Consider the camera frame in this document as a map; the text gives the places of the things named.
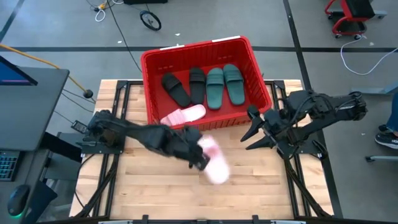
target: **computer mouse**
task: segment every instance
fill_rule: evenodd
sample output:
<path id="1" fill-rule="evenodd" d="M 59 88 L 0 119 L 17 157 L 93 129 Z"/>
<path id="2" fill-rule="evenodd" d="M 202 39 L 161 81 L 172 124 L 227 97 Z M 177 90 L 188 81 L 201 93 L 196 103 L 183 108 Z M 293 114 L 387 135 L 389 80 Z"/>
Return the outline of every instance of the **computer mouse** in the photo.
<path id="1" fill-rule="evenodd" d="M 27 197 L 29 196 L 29 185 L 20 185 L 16 187 L 8 200 L 8 213 L 12 216 L 21 214 L 24 211 Z"/>

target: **computer monitor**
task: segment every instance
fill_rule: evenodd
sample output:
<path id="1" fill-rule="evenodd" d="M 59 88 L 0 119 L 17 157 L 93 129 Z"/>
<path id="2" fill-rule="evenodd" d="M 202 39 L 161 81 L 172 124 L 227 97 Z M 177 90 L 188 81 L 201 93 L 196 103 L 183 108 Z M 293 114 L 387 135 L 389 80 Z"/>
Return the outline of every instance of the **computer monitor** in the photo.
<path id="1" fill-rule="evenodd" d="M 0 56 L 0 85 L 37 85 L 37 81 Z"/>

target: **wooden table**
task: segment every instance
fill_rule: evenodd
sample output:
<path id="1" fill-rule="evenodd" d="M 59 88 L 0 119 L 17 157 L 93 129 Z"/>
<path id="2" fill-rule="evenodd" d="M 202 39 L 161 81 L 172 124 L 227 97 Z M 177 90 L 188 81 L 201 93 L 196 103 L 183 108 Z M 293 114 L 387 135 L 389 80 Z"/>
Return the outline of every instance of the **wooden table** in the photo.
<path id="1" fill-rule="evenodd" d="M 300 80 L 284 80 L 286 92 L 301 90 Z M 117 80 L 102 80 L 95 110 L 111 110 Z M 124 93 L 121 94 L 118 114 Z M 126 119 L 146 123 L 146 103 L 142 86 L 132 86 Z M 212 185 L 188 163 L 165 158 L 149 152 L 139 142 L 126 139 L 126 148 L 119 160 L 111 211 L 112 219 L 260 219 L 292 218 L 289 190 L 283 160 L 272 149 L 244 148 L 262 138 L 257 134 L 244 143 L 239 142 L 249 126 L 235 126 L 211 131 L 219 142 L 231 167 L 231 177 L 223 185 Z M 76 192 L 86 203 L 97 188 L 103 155 L 95 155 L 82 168 Z M 328 189 L 321 162 L 309 155 L 300 155 L 307 188 L 322 206 L 332 214 Z M 303 215 L 299 190 L 296 194 Z M 103 214 L 107 189 L 101 201 Z M 81 210 L 73 199 L 70 215 Z"/>

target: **concrete floor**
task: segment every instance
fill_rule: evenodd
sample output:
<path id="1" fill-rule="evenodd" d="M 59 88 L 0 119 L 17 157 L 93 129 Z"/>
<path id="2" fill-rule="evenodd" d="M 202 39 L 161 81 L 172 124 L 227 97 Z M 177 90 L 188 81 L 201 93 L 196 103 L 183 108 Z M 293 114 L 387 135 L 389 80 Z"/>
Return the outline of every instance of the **concrete floor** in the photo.
<path id="1" fill-rule="evenodd" d="M 100 4 L 100 0 L 89 0 Z M 8 0 L 0 2 L 0 27 L 7 24 L 17 3 L 22 4 L 1 43 L 12 47 L 36 47 L 28 52 L 71 71 L 85 88 L 98 92 L 101 79 L 141 78 L 128 52 L 110 51 L 124 47 L 121 35 L 109 10 L 103 22 L 95 22 L 95 12 L 83 0 Z M 331 24 L 323 13 L 327 0 L 289 0 L 301 47 L 340 48 L 352 37 L 336 40 Z M 398 1 L 376 0 L 373 7 L 387 10 L 383 20 L 368 23 L 367 39 L 353 48 L 398 46 Z M 144 27 L 139 11 L 127 5 L 113 7 L 132 54 L 139 60 L 142 48 L 186 44 L 201 40 L 245 35 L 255 51 L 264 78 L 300 79 L 299 61 L 287 20 L 283 0 L 170 0 L 167 4 L 150 4 L 149 8 L 162 21 L 162 30 L 153 32 Z M 86 52 L 58 47 L 93 47 Z M 261 47 L 288 47 L 290 52 L 268 51 Z M 385 53 L 346 53 L 347 63 L 359 72 L 369 70 Z M 0 55 L 20 66 L 46 65 L 10 52 Z M 345 95 L 351 87 L 382 87 L 397 81 L 395 62 L 398 54 L 386 58 L 368 76 L 357 76 L 345 69 L 339 53 L 304 52 L 310 83 L 314 90 L 329 95 Z M 67 90 L 80 90 L 70 81 Z M 88 109 L 93 105 L 77 99 Z M 345 218 L 396 221 L 398 203 L 398 164 L 368 164 L 364 156 L 398 154 L 376 145 L 373 141 L 377 126 L 390 115 L 390 97 L 366 97 L 369 113 L 362 121 L 341 122 L 324 130 L 333 174 Z M 81 110 L 61 97 L 56 110 L 70 120 L 87 123 L 91 113 Z M 70 123 L 54 114 L 48 132 L 73 132 Z"/>

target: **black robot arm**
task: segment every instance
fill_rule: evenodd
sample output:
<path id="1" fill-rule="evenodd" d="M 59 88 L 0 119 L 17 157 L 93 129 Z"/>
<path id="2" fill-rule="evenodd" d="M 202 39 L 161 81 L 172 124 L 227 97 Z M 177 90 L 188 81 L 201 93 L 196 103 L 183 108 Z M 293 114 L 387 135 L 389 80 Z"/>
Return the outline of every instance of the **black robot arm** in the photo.
<path id="1" fill-rule="evenodd" d="M 277 146 L 280 156 L 288 159 L 312 133 L 338 121 L 361 120 L 366 112 L 366 103 L 360 92 L 332 97 L 314 91 L 294 91 L 284 100 L 284 109 L 268 110 L 264 113 L 264 119 L 260 117 L 257 108 L 251 106 L 248 115 L 252 126 L 241 141 L 247 140 L 262 128 L 266 136 L 246 149 Z M 307 115 L 312 122 L 303 127 L 294 127 Z"/>
<path id="2" fill-rule="evenodd" d="M 202 135 L 195 128 L 184 127 L 177 132 L 163 124 L 138 125 L 115 118 L 108 110 L 95 113 L 80 145 L 103 144 L 110 148 L 117 147 L 120 136 L 136 139 L 148 150 L 162 156 L 174 156 L 188 161 L 190 168 L 195 166 L 203 170 L 210 160 L 197 144 Z"/>

